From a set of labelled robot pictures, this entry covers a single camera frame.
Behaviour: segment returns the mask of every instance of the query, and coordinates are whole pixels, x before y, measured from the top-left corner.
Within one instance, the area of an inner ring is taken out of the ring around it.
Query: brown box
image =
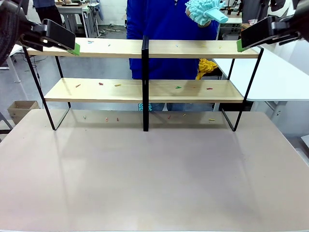
[[[37,101],[15,101],[8,108],[8,112],[15,125],[17,125],[17,123],[19,123],[20,120],[22,120],[23,117],[33,109],[40,109]]]

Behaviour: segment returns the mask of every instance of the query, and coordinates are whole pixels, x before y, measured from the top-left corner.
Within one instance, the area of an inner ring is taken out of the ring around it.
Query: black pants
[[[43,21],[43,19],[50,19],[62,26],[62,19],[56,5],[35,8],[35,10],[38,13],[41,21]]]

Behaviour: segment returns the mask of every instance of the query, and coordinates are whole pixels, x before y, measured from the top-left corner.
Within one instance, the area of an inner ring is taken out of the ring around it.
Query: yellow cloth
[[[210,73],[216,68],[218,68],[218,66],[215,62],[206,59],[200,59],[198,64],[198,74],[196,80],[202,79],[204,74]]]

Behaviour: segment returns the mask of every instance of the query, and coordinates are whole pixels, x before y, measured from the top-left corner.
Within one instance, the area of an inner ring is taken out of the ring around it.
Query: shelf
[[[141,58],[142,40],[76,38],[75,42],[81,46],[79,57]],[[77,57],[56,47],[44,47],[43,52],[29,48],[28,53],[37,56]]]
[[[142,40],[76,38],[81,46],[80,57],[141,58]],[[44,47],[43,52],[32,48],[29,55],[74,57],[55,47]],[[253,49],[237,51],[236,41],[176,41],[150,40],[150,58],[257,58]]]
[[[150,40],[150,58],[257,58],[253,49],[237,51],[236,41]]]
[[[140,103],[142,86],[141,80],[62,78],[45,95],[45,99],[47,102]],[[153,103],[240,103],[242,100],[241,94],[226,80],[149,81],[149,102]]]

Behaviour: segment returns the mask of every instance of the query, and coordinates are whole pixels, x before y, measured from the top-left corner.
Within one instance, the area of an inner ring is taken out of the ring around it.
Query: black metal frame
[[[33,69],[33,66],[32,66],[32,63],[31,63],[31,60],[30,60],[30,57],[29,57],[29,54],[28,54],[28,51],[27,51],[26,47],[23,46],[23,50],[24,50],[25,57],[26,57],[26,60],[27,60],[27,62],[28,62],[28,65],[29,65],[31,74],[32,74],[32,76],[33,76],[35,85],[37,86],[37,89],[38,89],[38,91],[39,91],[40,97],[41,97],[41,99],[42,99],[43,106],[44,106],[45,111],[46,111],[46,113],[47,113],[47,116],[48,116],[50,125],[52,126],[52,129],[53,129],[54,131],[56,131],[56,130],[58,129],[58,127],[60,126],[60,124],[62,123],[62,121],[63,121],[63,119],[65,118],[65,116],[67,115],[67,113],[69,112],[69,110],[70,110],[70,108],[71,108],[71,103],[68,102],[69,108],[65,111],[64,115],[60,118],[59,122],[55,125],[54,122],[53,122],[52,116],[51,116],[51,114],[50,114],[50,112],[49,112],[49,109],[48,109],[48,106],[47,106],[45,97],[44,97],[43,92],[42,92],[42,89],[41,89],[41,87],[40,87],[40,83],[39,83],[38,78],[37,78],[37,76],[36,76],[36,74],[35,74],[35,71],[34,71],[34,69]],[[59,59],[58,59],[58,57],[55,57],[55,58],[56,58],[57,66],[58,66],[58,69],[59,69],[60,77],[63,78],[63,73],[62,73],[62,70],[61,70],[61,66],[60,66]]]
[[[149,38],[143,37],[141,47],[142,96],[143,96],[143,129],[149,129]]]
[[[263,52],[264,52],[264,48],[262,48],[262,47],[260,47],[260,46],[258,46],[258,47],[261,49],[261,51],[260,51],[260,54],[259,54],[259,56],[258,56],[258,58],[257,58],[257,61],[256,61],[256,64],[255,64],[253,73],[252,73],[252,75],[251,75],[251,78],[250,78],[250,81],[249,81],[249,84],[248,84],[247,91],[246,91],[245,96],[244,96],[244,98],[243,98],[243,100],[242,100],[241,107],[240,107],[240,111],[239,111],[239,114],[238,114],[238,117],[237,117],[235,126],[232,125],[232,123],[231,123],[230,119],[228,118],[228,116],[226,115],[224,109],[221,108],[221,111],[222,111],[224,117],[226,118],[226,120],[227,120],[227,122],[228,122],[230,128],[232,129],[232,131],[236,131],[236,130],[237,130],[237,126],[238,126],[238,124],[239,124],[241,114],[242,114],[242,112],[243,112],[243,110],[244,110],[244,108],[245,108],[245,106],[246,106],[248,94],[249,94],[249,91],[250,91],[250,88],[251,88],[253,79],[254,79],[254,77],[255,77],[257,68],[258,68],[258,66],[259,66],[259,64],[260,64],[260,61],[261,61],[261,58],[262,58],[262,55],[263,55]],[[232,70],[233,70],[233,66],[234,66],[234,62],[235,62],[235,59],[232,60],[230,72],[229,72],[228,77],[227,77],[228,80],[229,80],[230,77],[231,77]]]

